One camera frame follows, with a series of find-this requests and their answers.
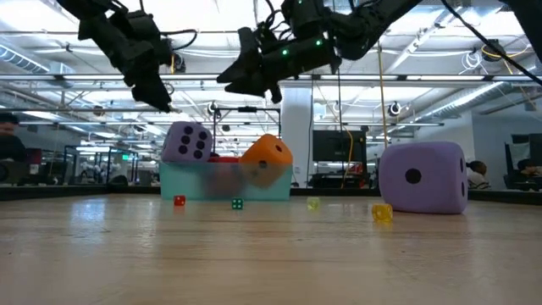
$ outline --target ceiling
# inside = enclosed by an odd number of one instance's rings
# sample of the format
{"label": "ceiling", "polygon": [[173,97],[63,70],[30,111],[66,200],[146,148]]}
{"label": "ceiling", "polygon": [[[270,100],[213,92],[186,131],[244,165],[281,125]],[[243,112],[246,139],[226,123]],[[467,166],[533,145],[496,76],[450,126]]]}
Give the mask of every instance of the ceiling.
{"label": "ceiling", "polygon": [[[433,29],[437,18],[442,16],[444,7],[436,5],[440,1],[424,1],[411,13],[397,20],[381,37],[383,48],[382,65],[386,75],[472,75],[472,74],[508,74],[502,63],[488,63],[480,60],[479,52],[469,53],[474,48],[483,46],[461,23],[453,19],[446,27]],[[122,1],[130,10],[139,9],[139,1]],[[272,0],[279,8],[281,1]],[[498,1],[473,1],[477,8],[463,12],[463,18],[473,24],[488,38],[499,39],[509,53],[518,54],[515,59],[522,63],[532,62],[533,50],[523,34],[521,26],[511,12],[502,9]],[[180,4],[176,0],[145,1],[145,10],[152,13],[161,31],[177,31],[188,28],[200,31],[195,42],[180,51],[186,62],[187,74],[218,74],[235,60],[239,52],[239,40],[236,30],[242,26],[254,27],[256,18],[265,19],[269,8],[263,0],[198,0],[190,4]],[[335,1],[335,10],[348,13],[346,0]],[[0,46],[9,47],[24,54],[30,60],[50,66],[53,62],[63,63],[76,74],[117,74],[92,41],[80,42],[77,39],[78,22],[69,13],[63,11],[53,0],[2,0],[0,1]],[[191,39],[191,35],[174,37],[175,44],[182,45]],[[0,60],[0,73],[24,74],[28,70],[20,69]],[[313,71],[328,74],[328,68]],[[379,73],[379,55],[369,52],[356,62],[344,61],[340,66],[342,75],[377,75]],[[13,105],[0,99],[6,108],[131,108],[126,112],[106,112],[102,116],[93,113],[57,113],[57,120],[107,121],[122,122],[171,122],[179,119],[209,120],[207,106],[217,103],[220,107],[257,106],[278,108],[269,97],[250,97],[223,91],[213,81],[178,80],[171,81],[175,91],[172,106],[177,110],[173,114],[144,112],[145,104],[135,103],[129,88],[121,81],[79,81],[70,89],[52,86],[46,82],[9,81],[4,82],[6,93],[28,94],[20,104]],[[335,83],[316,82],[313,85],[313,100],[324,105],[325,115],[322,122],[335,121],[338,107],[335,105],[341,97],[342,118],[349,121],[380,122],[382,119],[381,92],[374,85],[348,85],[339,87]],[[409,108],[422,112],[428,106],[444,97],[461,90],[461,84],[435,86],[423,83],[411,86],[386,85],[384,104],[399,102]],[[293,87],[282,90],[295,90]],[[28,116],[28,119],[41,118]],[[241,151],[250,145],[254,137],[263,133],[277,133],[278,120],[275,113],[258,112],[239,114],[231,112],[223,122],[252,122],[250,126],[231,126],[230,131],[220,131],[224,140],[224,150]],[[95,125],[78,125],[71,130],[82,135],[89,131],[110,133],[111,139],[127,138],[145,141],[159,141],[165,136],[167,125],[153,125],[140,129],[130,125],[104,129]],[[240,141],[238,136],[245,136],[247,141]]]}

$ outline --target black monitor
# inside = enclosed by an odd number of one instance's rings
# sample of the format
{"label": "black monitor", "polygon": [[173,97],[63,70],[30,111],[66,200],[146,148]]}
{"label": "black monitor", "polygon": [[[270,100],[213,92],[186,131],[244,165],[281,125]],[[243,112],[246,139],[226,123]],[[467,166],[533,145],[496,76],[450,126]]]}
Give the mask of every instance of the black monitor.
{"label": "black monitor", "polygon": [[[351,162],[367,162],[365,131],[350,131],[354,146]],[[312,134],[312,159],[315,162],[348,162],[351,139],[346,131],[315,130]]]}

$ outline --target large purple foam die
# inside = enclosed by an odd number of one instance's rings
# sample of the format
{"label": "large purple foam die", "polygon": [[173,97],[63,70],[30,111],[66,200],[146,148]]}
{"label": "large purple foam die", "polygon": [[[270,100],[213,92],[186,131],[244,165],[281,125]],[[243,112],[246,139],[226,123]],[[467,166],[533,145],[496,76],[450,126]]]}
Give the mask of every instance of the large purple foam die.
{"label": "large purple foam die", "polygon": [[394,145],[379,165],[382,198],[396,211],[460,214],[467,206],[467,168],[454,142]]}
{"label": "large purple foam die", "polygon": [[164,162],[207,162],[211,156],[213,136],[205,127],[193,122],[174,122],[163,142]]}

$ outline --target transparent yellow die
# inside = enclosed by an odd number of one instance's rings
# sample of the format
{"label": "transparent yellow die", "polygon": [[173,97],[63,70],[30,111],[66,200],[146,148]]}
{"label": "transparent yellow die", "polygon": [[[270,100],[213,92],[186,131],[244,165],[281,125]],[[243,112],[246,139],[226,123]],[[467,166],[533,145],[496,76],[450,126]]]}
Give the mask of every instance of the transparent yellow die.
{"label": "transparent yellow die", "polygon": [[315,209],[320,208],[320,198],[318,197],[307,198],[307,208],[310,210],[315,210]]}
{"label": "transparent yellow die", "polygon": [[393,219],[393,208],[389,204],[374,204],[373,219],[377,222],[391,222]]}

